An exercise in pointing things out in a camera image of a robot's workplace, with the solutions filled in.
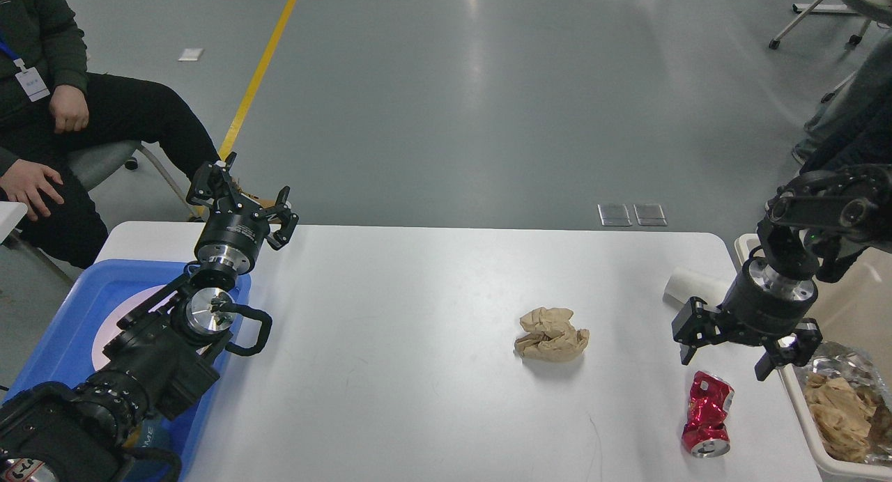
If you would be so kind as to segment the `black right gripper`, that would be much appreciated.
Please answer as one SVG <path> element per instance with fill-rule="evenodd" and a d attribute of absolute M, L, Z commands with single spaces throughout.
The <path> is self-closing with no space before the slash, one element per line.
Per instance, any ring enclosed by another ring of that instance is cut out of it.
<path fill-rule="evenodd" d="M 803 319 L 817 297 L 813 280 L 788 279 L 767 259 L 748 259 L 719 309 L 690 297 L 675 315 L 672 338 L 679 344 L 679 360 L 689 365 L 698 348 L 728 340 L 764 346 L 754 367 L 758 381 L 788 364 L 805 366 L 823 342 L 817 320 Z"/>

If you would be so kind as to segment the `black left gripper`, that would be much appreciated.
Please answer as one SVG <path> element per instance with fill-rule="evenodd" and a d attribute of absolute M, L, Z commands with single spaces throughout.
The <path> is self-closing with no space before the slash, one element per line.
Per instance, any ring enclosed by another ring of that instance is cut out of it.
<path fill-rule="evenodd" d="M 274 201 L 259 203 L 259 218 L 242 215 L 245 197 L 237 189 L 230 174 L 236 160 L 232 152 L 225 160 L 207 162 L 192 177 L 187 191 L 187 203 L 201 207 L 200 218 L 207 218 L 194 248 L 199 263 L 222 263 L 234 270 L 253 270 L 263 241 L 273 250 L 280 250 L 292 240 L 299 216 L 288 203 L 289 186 L 279 191 Z"/>

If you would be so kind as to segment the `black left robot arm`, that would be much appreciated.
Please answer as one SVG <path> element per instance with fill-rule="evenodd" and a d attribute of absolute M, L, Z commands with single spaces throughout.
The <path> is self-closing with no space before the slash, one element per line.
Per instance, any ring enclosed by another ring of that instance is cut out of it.
<path fill-rule="evenodd" d="M 265 311 L 231 295 L 251 272 L 264 242 L 289 244 L 299 217 L 283 187 L 274 202 L 243 192 L 231 177 L 235 154 L 192 177 L 191 205 L 209 209 L 195 258 L 183 273 L 119 321 L 104 348 L 107 364 L 70 388 L 44 382 L 2 406 L 2 474 L 16 481 L 122 481 L 137 462 L 167 466 L 176 481 L 181 457 L 128 445 L 152 413 L 178 418 L 220 379 L 221 352 L 261 352 L 272 330 Z"/>

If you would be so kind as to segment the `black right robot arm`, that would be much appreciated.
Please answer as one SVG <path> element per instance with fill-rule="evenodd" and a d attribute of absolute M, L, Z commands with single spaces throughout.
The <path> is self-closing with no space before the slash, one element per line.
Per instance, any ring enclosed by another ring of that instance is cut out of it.
<path fill-rule="evenodd" d="M 890 251 L 890 166 L 860 164 L 806 172 L 767 201 L 760 244 L 742 263 L 723 301 L 690 297 L 673 319 L 679 360 L 687 365 L 706 345 L 764 349 L 754 371 L 810 361 L 823 340 L 807 316 L 817 282 L 835 283 L 869 248 Z"/>

